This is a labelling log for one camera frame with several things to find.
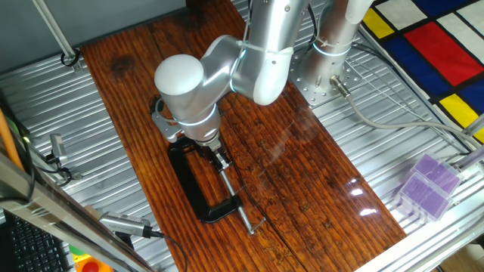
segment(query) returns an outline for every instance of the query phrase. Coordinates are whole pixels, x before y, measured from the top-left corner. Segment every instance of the black cable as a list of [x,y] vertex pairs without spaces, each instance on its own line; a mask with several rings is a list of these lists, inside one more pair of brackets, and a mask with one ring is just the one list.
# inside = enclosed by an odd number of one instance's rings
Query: black cable
[[79,61],[79,58],[81,57],[82,53],[81,51],[77,50],[77,49],[73,49],[74,50],[74,59],[69,62],[69,63],[66,63],[64,58],[66,57],[65,53],[62,53],[62,55],[60,56],[60,62],[67,66],[67,67],[72,67],[74,66],[74,64],[76,64],[78,61]]
[[158,232],[158,231],[151,231],[151,236],[154,236],[154,237],[159,237],[159,238],[164,238],[164,239],[167,239],[169,240],[170,242],[174,243],[175,246],[177,246],[181,253],[183,254],[183,259],[185,260],[185,269],[184,271],[187,272],[188,271],[188,257],[187,257],[187,253],[185,253],[182,245],[180,245],[178,242],[176,242],[173,238],[161,233],[161,232]]
[[309,3],[308,5],[308,12],[309,12],[309,16],[311,17],[312,25],[314,26],[312,37],[309,40],[309,44],[312,45],[313,43],[316,42],[316,36],[318,36],[318,26],[316,26],[316,17],[315,17],[315,13],[312,10],[311,3]]
[[40,167],[37,167],[37,168],[42,172],[50,173],[50,174],[57,174],[57,173],[60,173],[60,172],[66,173],[67,174],[67,180],[64,183],[59,184],[59,187],[64,187],[64,186],[68,185],[73,179],[73,175],[67,167],[57,168],[57,170],[47,170],[47,169],[43,169],[43,168],[40,168]]
[[24,165],[23,167],[25,168],[26,172],[27,172],[27,169],[30,172],[30,177],[31,177],[31,179],[30,179],[30,189],[29,189],[29,194],[28,194],[28,197],[27,197],[28,201],[30,202],[30,200],[32,199],[33,191],[36,188],[36,173],[34,172],[35,169],[34,169],[34,166],[33,166],[32,154],[30,154],[29,143],[27,142],[26,137],[23,136],[23,133],[21,131],[19,131],[19,132],[20,132],[20,136],[22,137],[23,147],[25,148],[27,161],[29,163],[28,168],[26,167],[26,165]]

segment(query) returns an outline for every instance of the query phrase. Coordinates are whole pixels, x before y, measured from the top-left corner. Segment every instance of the purple container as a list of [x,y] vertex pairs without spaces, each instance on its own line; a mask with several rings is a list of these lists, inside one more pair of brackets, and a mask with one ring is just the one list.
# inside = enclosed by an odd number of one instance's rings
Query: purple container
[[428,154],[424,154],[410,172],[419,172],[449,195],[454,193],[461,182],[457,170],[446,162],[438,162]]
[[438,221],[452,205],[461,178],[449,164],[424,154],[405,176],[396,200],[422,219]]

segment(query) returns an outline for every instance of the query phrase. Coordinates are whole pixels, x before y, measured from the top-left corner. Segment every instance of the metal rod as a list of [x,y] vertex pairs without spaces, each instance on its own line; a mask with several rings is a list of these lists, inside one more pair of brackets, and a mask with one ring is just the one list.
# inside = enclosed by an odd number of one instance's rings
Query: metal rod
[[[52,35],[59,44],[60,49],[62,49],[62,52],[67,58],[69,58],[69,60],[73,60],[76,57],[76,53],[67,41],[66,36],[62,33],[62,30],[57,24],[54,15],[52,15],[44,0],[32,0],[32,2],[36,6],[37,11],[39,11],[40,15],[44,19],[45,24],[47,24],[48,28],[51,30]],[[76,63],[73,68],[75,71],[82,70],[82,67],[79,63]]]
[[[225,186],[227,187],[228,192],[230,193],[231,196],[235,196],[234,188],[230,184],[230,181],[227,178],[227,175],[225,174],[225,171],[220,171],[220,176],[222,176],[222,180],[225,183]],[[249,222],[249,218],[247,218],[247,215],[244,211],[243,207],[238,207],[238,212],[240,216],[242,217],[242,222],[244,223],[245,227],[249,231],[250,235],[254,234],[254,229],[252,228],[252,224]]]
[[468,134],[469,136],[474,136],[475,133],[479,132],[481,129],[484,128],[484,114],[477,117],[474,122],[471,122],[464,130],[463,133]]
[[[0,153],[0,193],[28,195],[31,177]],[[42,228],[57,238],[87,252],[118,271],[153,271],[134,250],[118,240],[80,204],[48,179],[35,182],[33,197],[27,205],[15,201],[0,206]]]

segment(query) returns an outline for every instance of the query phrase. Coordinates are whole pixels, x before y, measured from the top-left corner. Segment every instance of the green object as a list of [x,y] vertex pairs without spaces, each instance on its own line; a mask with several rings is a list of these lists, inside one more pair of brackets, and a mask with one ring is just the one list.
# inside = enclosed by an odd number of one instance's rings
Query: green object
[[82,256],[85,254],[85,252],[83,252],[82,250],[74,247],[74,246],[71,246],[69,245],[69,250],[70,250],[70,253],[74,254],[74,255],[78,255],[78,256]]

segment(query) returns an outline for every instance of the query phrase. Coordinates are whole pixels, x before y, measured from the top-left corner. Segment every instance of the wooden table surface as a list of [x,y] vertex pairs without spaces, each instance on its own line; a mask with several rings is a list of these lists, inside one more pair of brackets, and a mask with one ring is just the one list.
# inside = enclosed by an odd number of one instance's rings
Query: wooden table surface
[[[241,38],[243,30],[232,3],[218,0],[82,52],[156,219],[185,248],[190,271],[353,271],[405,233],[290,83],[267,107],[237,94],[219,103],[234,162],[228,176],[250,221],[267,218],[253,236],[238,213],[200,223],[169,163],[148,109],[155,69],[174,54],[200,58],[217,37]],[[206,160],[189,160],[210,204],[228,197]],[[182,270],[182,254],[168,244]]]

